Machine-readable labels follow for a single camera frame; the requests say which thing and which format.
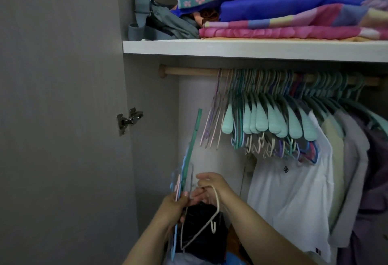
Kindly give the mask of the person's right hand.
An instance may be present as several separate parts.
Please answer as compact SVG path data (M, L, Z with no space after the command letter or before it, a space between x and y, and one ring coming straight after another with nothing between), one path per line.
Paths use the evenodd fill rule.
M216 207L216 197L213 189L209 186L210 184L198 184L197 187L191 192L189 199L189 206L199 204L211 204ZM224 177L219 174L219 179L216 183L213 183L217 190L220 200L220 211L228 212L229 205L233 198L236 196L234 190L229 186Z

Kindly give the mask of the light blue plastic hanger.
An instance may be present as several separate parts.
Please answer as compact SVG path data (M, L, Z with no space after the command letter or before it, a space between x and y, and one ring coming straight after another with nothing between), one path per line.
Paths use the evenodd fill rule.
M176 194L176 199L184 192L187 191L189 194L192 191L193 186L193 175L194 175L194 165L190 160L188 173L187 173L187 179L186 179L186 185L183 190L181 190L181 167L177 168L172 173L172 182L170 184L171 192ZM175 257L177 243L180 243L180 241L177 240L178 238L178 224L174 226L173 229L173 235L170 237L170 240L168 242L168 257L166 258L166 261L172 262Z

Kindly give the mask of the green plastic hanger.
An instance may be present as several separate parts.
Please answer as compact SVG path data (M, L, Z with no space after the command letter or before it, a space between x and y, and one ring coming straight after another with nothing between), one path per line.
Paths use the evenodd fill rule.
M201 117L202 117L202 109L199 108L197 112L197 117L196 117L196 122L195 126L191 135L191 139L189 141L185 156L183 158L183 163L182 163L182 168L181 168L181 190L184 189L186 185L186 179L187 179L187 173L188 173L188 168L189 168L189 163L191 160L191 155L194 149L197 133L199 130L200 122L201 122Z

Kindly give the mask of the white wire hanger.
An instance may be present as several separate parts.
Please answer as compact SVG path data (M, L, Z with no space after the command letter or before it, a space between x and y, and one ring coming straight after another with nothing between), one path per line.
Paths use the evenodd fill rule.
M184 228L184 223L182 224L181 229L180 229L180 243L179 243L180 244L180 249L181 249L182 252L184 252L185 249L191 243L193 243L195 241L195 239L206 229L207 226L210 225L211 233L212 234L216 233L215 218L220 213L220 200L219 200L219 196L218 196L217 190L214 187L214 185L210 184L209 186L213 189L215 197L216 197L216 212L211 216L211 218L201 227L201 229L185 245L183 245L183 228Z

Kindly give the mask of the black folded garment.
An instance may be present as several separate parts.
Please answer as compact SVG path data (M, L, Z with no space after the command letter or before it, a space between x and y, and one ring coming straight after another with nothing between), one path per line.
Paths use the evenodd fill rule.
M190 253L195 257L212 264L223 264L226 258L227 234L229 232L222 212L212 220L215 233L211 230L211 223L190 243L187 243L199 232L216 212L216 207L200 202L187 208L183 231L177 232L176 253Z

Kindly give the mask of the light blue cloth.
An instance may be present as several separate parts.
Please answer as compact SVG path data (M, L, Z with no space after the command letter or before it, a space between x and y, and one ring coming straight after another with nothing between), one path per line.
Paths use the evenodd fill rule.
M246 265L246 263L233 253L226 252L225 261L222 265Z

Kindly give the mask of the row of mint padded hangers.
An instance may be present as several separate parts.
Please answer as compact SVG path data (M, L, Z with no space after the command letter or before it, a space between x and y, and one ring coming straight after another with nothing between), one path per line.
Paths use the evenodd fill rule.
M316 164L317 130L308 117L311 109L297 97L299 74L233 69L217 145L225 134L233 149L244 149L246 155Z

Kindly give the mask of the metal door hinge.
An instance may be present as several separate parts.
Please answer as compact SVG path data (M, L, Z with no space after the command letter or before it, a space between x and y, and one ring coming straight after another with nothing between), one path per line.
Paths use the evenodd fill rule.
M138 111L135 107L129 110L129 116L124 117L123 114L116 116L118 125L119 136L123 136L126 133L126 128L136 124L141 118L143 118L143 111Z

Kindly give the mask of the wooden closet rod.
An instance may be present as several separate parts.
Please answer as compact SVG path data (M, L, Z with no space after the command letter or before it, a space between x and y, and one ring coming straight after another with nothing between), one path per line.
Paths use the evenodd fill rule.
M161 78L165 78L168 75L176 76L218 76L218 72L222 71L222 76L231 75L230 71L233 69L216 69L216 68L196 68L196 67L173 67L164 64L159 65L158 75ZM367 87L378 87L379 91L388 87L388 75L384 76L367 76L364 79L364 86Z

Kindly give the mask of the pale yellow shirt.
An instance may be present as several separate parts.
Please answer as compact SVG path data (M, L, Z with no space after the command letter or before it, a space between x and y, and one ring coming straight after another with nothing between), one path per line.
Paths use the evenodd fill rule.
M329 229L333 231L345 199L344 182L344 131L331 114L321 124L321 129L332 147L333 198L328 216Z

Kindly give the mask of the white wardrobe shelf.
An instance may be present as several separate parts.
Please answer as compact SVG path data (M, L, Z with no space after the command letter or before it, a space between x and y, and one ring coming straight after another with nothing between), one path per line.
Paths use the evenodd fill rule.
M388 41L168 40L123 41L134 55L388 63Z

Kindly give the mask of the grey wardrobe door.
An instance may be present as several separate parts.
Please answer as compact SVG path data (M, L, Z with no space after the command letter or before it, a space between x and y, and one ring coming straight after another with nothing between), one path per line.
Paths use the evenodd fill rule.
M118 0L0 0L0 265L121 265L138 237Z

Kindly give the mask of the light grey shirt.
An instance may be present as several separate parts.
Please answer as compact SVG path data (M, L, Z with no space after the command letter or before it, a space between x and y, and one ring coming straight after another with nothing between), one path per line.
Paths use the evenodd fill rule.
M350 243L352 229L360 207L370 143L365 132L349 114L338 110L334 117L345 131L343 158L345 198L332 229L330 243L334 247L345 248Z

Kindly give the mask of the plain pink blanket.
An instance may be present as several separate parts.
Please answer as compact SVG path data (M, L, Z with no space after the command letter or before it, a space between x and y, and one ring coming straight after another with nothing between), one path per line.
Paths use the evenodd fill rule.
M388 41L387 29L362 27L281 27L265 29L201 28L201 38L247 38L247 39L316 39L344 40L361 37L371 41Z

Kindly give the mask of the grey fabric bag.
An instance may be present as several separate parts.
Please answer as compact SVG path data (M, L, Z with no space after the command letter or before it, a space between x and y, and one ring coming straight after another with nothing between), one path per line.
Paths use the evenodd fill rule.
M134 0L135 22L128 26L130 41L200 39L199 26L190 17L180 18L170 6L155 0Z

